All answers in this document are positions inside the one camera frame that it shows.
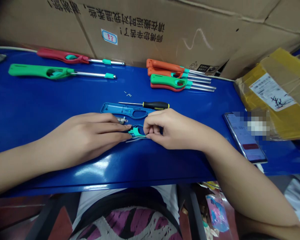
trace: cardboard box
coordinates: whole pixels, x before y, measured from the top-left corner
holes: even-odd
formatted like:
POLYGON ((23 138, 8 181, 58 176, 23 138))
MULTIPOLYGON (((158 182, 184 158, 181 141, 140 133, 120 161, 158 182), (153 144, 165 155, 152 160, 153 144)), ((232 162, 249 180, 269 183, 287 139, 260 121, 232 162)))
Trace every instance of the cardboard box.
POLYGON ((79 9, 68 1, 8 0, 0 4, 0 42, 37 49, 48 47, 94 57, 77 20, 79 9))
MULTIPOLYGON (((300 22, 300 0, 294 3, 290 15, 300 22)), ((288 0, 10 0, 0 9, 0 42, 139 67, 153 58, 207 74, 229 60, 222 76, 233 77, 279 46, 300 45, 300 25, 279 25, 289 6, 288 0)))
POLYGON ((242 47, 234 53, 221 73, 221 77, 237 79, 278 47, 289 52, 300 47, 300 34, 262 25, 242 47))
POLYGON ((259 27, 176 1, 79 2, 85 9, 79 18, 96 55, 140 67, 153 58, 214 73, 259 27), (103 39, 102 29, 116 36, 116 44, 103 39))
POLYGON ((300 60, 283 49, 235 81, 247 111, 268 113, 270 139, 300 139, 300 60))

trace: pink patterned clothing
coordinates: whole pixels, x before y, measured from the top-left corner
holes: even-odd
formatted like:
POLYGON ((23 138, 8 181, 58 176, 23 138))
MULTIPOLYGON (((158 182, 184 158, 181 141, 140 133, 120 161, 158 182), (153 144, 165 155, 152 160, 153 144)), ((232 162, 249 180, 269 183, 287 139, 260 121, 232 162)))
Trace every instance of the pink patterned clothing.
POLYGON ((78 231, 71 240, 182 240, 176 227, 160 212, 133 206, 111 211, 78 231))

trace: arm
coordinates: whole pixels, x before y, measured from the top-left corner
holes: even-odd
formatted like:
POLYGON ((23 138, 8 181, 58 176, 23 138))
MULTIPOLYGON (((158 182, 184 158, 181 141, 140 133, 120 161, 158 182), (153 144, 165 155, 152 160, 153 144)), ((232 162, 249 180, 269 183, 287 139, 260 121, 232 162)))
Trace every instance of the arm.
POLYGON ((41 174, 96 158, 131 138, 112 114, 74 116, 43 138, 0 153, 0 193, 41 174))
POLYGON ((260 232, 300 239, 300 222, 282 193, 218 132, 172 109, 150 113, 144 132, 167 149, 194 149, 206 154, 237 212, 239 234, 260 232), (163 135, 158 126, 163 127, 163 135))

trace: smartphone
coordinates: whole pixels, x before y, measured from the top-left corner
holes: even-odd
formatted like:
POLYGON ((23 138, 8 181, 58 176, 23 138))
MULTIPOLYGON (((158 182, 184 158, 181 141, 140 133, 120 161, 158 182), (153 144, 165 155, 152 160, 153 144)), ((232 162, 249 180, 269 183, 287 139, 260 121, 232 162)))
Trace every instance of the smartphone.
POLYGON ((223 117, 242 155, 253 164, 267 163, 266 155, 254 136, 240 121, 240 117, 235 116, 233 113, 225 113, 223 117))

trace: sticker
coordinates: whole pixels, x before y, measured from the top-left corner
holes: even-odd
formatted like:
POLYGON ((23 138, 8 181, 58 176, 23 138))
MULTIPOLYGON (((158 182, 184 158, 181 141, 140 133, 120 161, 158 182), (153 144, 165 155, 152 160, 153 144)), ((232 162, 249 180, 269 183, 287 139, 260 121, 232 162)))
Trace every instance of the sticker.
MULTIPOLYGON (((197 67, 197 62, 193 63, 194 64, 194 68, 192 69, 190 67, 190 69, 195 70, 197 67)), ((204 64, 200 64, 200 66, 198 67, 197 71, 199 72, 207 72, 207 73, 213 73, 215 72, 217 69, 219 68, 219 66, 210 66, 210 65, 204 65, 204 64)))
POLYGON ((249 88, 276 112, 296 104, 294 99, 268 73, 249 88))
POLYGON ((102 37, 105 41, 111 42, 115 45, 118 45, 117 35, 115 35, 113 33, 110 33, 110 32, 107 32, 106 30, 103 30, 102 28, 101 28, 101 33, 102 33, 102 37))

